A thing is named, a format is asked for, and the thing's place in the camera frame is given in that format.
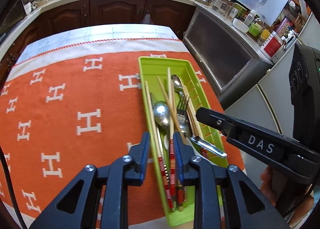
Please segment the person's right hand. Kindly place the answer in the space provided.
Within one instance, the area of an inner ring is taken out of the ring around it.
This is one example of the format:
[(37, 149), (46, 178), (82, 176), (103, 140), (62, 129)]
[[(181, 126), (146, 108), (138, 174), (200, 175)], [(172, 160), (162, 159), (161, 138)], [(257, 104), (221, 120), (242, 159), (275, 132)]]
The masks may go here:
[(260, 191), (290, 226), (300, 222), (312, 209), (315, 199), (307, 184), (298, 183), (268, 166), (260, 175)]

